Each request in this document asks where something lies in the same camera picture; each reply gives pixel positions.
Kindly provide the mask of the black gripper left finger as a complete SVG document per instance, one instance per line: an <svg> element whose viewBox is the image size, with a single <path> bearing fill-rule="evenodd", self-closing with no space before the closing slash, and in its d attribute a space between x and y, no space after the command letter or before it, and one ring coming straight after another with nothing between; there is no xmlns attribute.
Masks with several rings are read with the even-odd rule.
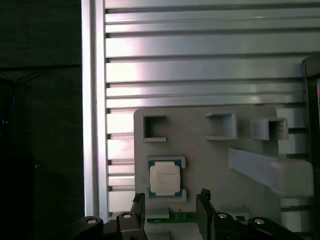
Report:
<svg viewBox="0 0 320 240"><path fill-rule="evenodd" d="M130 211L120 212L104 222L96 216L86 216L71 226L72 240L145 240L145 194L137 193Z"/></svg>

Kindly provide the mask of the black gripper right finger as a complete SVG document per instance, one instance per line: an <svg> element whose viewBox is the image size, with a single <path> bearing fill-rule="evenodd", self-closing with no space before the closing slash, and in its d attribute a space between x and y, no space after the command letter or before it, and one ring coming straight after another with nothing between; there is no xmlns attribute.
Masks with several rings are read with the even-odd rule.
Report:
<svg viewBox="0 0 320 240"><path fill-rule="evenodd" d="M203 188L196 195L196 223L204 240L302 240L303 237L265 218L242 223L227 212L215 210L211 192Z"/></svg>

